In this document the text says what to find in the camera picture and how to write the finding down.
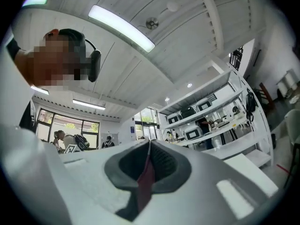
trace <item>headphones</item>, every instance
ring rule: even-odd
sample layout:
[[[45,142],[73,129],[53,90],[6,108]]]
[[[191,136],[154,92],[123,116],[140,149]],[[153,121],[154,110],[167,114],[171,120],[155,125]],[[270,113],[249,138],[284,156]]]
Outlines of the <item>headphones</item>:
[[[100,73],[101,52],[97,50],[97,48],[89,40],[85,39],[85,41],[94,49],[90,55],[91,61],[88,63],[88,78],[89,81],[93,83],[96,81]]]
[[[74,72],[74,79],[83,80],[83,75],[87,75],[89,81],[95,82],[100,73],[101,52],[89,40],[85,39],[82,33],[76,30],[61,29],[59,35],[68,36],[69,41],[74,44],[74,52],[77,52],[80,56],[81,67]],[[89,43],[94,49],[88,59],[86,59],[85,42]]]

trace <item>person sitting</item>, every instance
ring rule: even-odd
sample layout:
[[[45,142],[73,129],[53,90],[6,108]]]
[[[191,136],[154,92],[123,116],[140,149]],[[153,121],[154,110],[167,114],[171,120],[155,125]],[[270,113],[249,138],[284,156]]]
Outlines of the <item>person sitting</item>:
[[[114,146],[114,143],[112,142],[112,137],[107,136],[106,141],[102,143],[101,148],[109,148],[109,147],[113,147],[113,146]]]

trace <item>white metal shelf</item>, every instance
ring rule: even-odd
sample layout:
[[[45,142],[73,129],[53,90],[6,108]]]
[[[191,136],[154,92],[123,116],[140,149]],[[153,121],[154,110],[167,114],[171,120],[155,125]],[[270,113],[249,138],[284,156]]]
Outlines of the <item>white metal shelf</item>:
[[[203,116],[205,116],[207,114],[210,114],[210,113],[214,112],[215,110],[217,110],[217,109],[219,109],[221,107],[224,107],[224,106],[232,103],[234,100],[236,100],[239,97],[239,95],[241,95],[241,93],[244,91],[244,89],[245,89],[245,87],[239,89],[238,91],[236,91],[232,95],[228,96],[227,99],[221,100],[218,103],[216,102],[212,106],[210,106],[210,107],[208,107],[208,108],[206,108],[206,109],[204,109],[204,110],[202,110],[200,112],[197,112],[197,113],[195,113],[195,114],[193,114],[193,115],[191,115],[191,116],[189,116],[187,118],[184,118],[184,119],[179,120],[179,121],[177,121],[175,123],[172,123],[172,124],[170,124],[170,125],[168,125],[166,127],[163,127],[162,129],[171,129],[171,128],[179,127],[179,126],[184,125],[184,124],[186,124],[188,122],[191,122],[191,121],[196,120],[196,119],[198,119],[200,117],[203,117]]]
[[[233,119],[228,124],[224,125],[223,127],[220,127],[220,128],[217,128],[217,129],[213,130],[211,133],[209,133],[207,135],[204,135],[204,136],[202,136],[200,138],[197,138],[197,139],[188,140],[188,141],[184,141],[184,142],[179,142],[179,143],[176,143],[176,145],[178,145],[178,146],[188,146],[188,145],[193,144],[193,143],[199,143],[199,142],[205,141],[207,139],[210,139],[212,137],[215,137],[215,136],[218,136],[222,133],[225,133],[225,132],[229,131],[230,129],[235,128],[238,125],[246,122],[247,120],[248,119],[246,118],[246,116],[243,116],[242,118],[239,118],[239,119]]]
[[[230,72],[231,70],[216,76],[215,78],[211,79],[209,82],[191,91],[190,93],[181,97],[180,99],[170,103],[169,105],[163,107],[157,112],[165,115],[170,115],[172,113],[176,113],[181,108],[186,107],[187,105],[191,106],[201,98],[204,98],[207,95],[227,85]]]
[[[223,146],[203,151],[219,159],[225,159],[238,154],[258,143],[263,137],[256,132],[248,133],[241,138],[229,142]]]
[[[253,150],[252,152],[246,154],[246,157],[254,163],[257,167],[261,167],[262,165],[266,164],[271,160],[271,156],[259,151],[259,150]]]

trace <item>person in black clothing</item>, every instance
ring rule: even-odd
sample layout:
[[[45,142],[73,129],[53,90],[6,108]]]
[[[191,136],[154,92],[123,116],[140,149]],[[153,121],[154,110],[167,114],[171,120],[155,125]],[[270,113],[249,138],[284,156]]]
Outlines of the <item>person in black clothing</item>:
[[[197,126],[199,126],[201,128],[203,134],[206,134],[210,131],[209,124],[212,124],[212,122],[207,121],[205,117],[197,120],[195,123]],[[208,149],[212,149],[212,148],[214,148],[214,147],[212,145],[211,138],[209,138],[206,140],[206,149],[208,150]]]
[[[19,72],[29,86],[56,85],[64,75],[74,75],[80,80],[80,64],[86,56],[85,37],[73,29],[53,29],[46,33],[40,46],[32,50],[21,50],[14,39],[11,28],[6,34],[5,45]],[[36,111],[29,102],[19,126],[36,132]]]
[[[106,141],[102,143],[101,148],[109,148],[109,147],[113,147],[113,146],[114,146],[114,143],[112,142],[112,137],[107,136]]]

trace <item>ceiling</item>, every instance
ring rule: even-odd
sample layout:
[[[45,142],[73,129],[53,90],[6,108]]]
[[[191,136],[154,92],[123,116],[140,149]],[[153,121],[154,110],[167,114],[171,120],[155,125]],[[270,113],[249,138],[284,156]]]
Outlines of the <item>ceiling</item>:
[[[175,2],[178,10],[169,11],[168,2]],[[146,53],[89,18],[95,4],[137,27],[156,47]],[[49,96],[36,96],[71,109],[123,120],[152,103],[163,105],[166,94],[176,93],[190,81],[195,86],[201,83],[199,74],[207,70],[208,54],[233,51],[238,43],[247,42],[241,38],[246,39],[246,34],[263,26],[259,10],[255,0],[48,0],[45,5],[23,8],[13,32],[24,50],[38,45],[53,28],[83,32],[102,53],[97,81],[81,81],[68,91],[49,89]],[[149,17],[158,19],[157,29],[144,27]],[[74,105],[72,99],[105,105],[106,110]]]

